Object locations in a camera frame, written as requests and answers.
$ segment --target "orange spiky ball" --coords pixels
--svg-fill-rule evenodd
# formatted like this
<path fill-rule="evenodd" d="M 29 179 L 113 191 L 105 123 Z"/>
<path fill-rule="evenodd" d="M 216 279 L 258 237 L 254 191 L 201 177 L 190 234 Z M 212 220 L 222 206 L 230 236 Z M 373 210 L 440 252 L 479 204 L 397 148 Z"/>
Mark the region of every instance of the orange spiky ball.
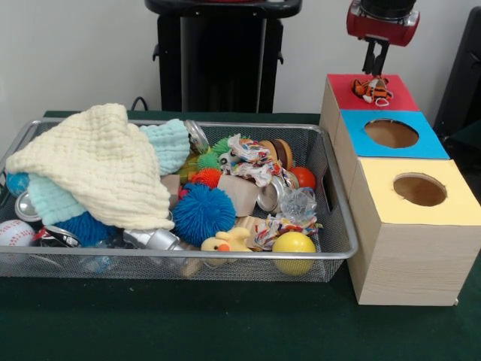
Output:
<path fill-rule="evenodd" d="M 204 184 L 213 190 L 214 188 L 217 188 L 217 184 L 219 184 L 219 179 L 221 175 L 222 172 L 219 169 L 206 168 L 197 172 L 192 177 L 191 182 Z"/>

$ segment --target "baseball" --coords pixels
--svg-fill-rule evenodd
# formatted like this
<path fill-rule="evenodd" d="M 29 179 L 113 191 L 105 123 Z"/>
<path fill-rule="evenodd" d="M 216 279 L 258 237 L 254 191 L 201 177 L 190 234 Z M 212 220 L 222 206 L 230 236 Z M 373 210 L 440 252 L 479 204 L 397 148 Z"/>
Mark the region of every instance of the baseball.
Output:
<path fill-rule="evenodd" d="M 33 228 L 21 220 L 0 223 L 0 246 L 32 246 L 34 235 Z M 27 258 L 28 255 L 21 253 L 0 254 L 3 263 L 20 263 Z"/>

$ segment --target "wire mesh basket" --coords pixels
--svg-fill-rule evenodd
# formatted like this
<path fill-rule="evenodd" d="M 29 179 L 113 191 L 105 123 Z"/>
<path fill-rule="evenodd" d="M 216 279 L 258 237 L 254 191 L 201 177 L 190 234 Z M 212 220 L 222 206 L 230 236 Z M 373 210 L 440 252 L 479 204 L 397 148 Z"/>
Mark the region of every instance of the wire mesh basket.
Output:
<path fill-rule="evenodd" d="M 43 118 L 27 124 L 0 161 L 22 149 L 61 120 Z M 159 121 L 133 121 L 137 125 Z M 0 276 L 42 278 L 191 279 L 212 281 L 328 282 L 358 241 L 337 163 L 327 134 L 318 126 L 250 123 L 199 123 L 211 144 L 241 133 L 252 139 L 282 138 L 295 164 L 307 166 L 317 180 L 317 217 L 323 225 L 312 237 L 315 253 L 201 252 L 197 250 L 124 250 L 108 248 L 0 247 Z M 16 219 L 15 198 L 0 189 L 0 222 Z M 267 214 L 256 207 L 254 216 Z"/>

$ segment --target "stacked boxes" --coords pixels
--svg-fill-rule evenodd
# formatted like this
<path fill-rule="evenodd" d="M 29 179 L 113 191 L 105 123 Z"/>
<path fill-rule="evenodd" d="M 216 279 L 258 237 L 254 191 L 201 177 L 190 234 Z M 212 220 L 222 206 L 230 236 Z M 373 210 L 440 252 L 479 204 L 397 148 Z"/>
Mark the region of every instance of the stacked boxes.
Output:
<path fill-rule="evenodd" d="M 398 76 L 378 108 L 329 75 L 321 123 L 358 231 L 349 260 L 363 305 L 453 305 L 481 248 L 481 207 Z"/>

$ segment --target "circular hole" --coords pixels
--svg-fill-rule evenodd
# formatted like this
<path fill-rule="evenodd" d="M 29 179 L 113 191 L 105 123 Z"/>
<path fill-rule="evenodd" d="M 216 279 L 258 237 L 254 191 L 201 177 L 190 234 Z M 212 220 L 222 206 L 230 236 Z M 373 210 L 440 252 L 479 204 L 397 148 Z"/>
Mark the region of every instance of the circular hole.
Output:
<path fill-rule="evenodd" d="M 394 190 L 409 202 L 424 207 L 440 205 L 447 197 L 444 185 L 421 173 L 400 175 L 394 182 Z"/>
<path fill-rule="evenodd" d="M 412 147 L 419 140 L 416 130 L 397 120 L 373 120 L 364 129 L 373 141 L 390 148 Z"/>

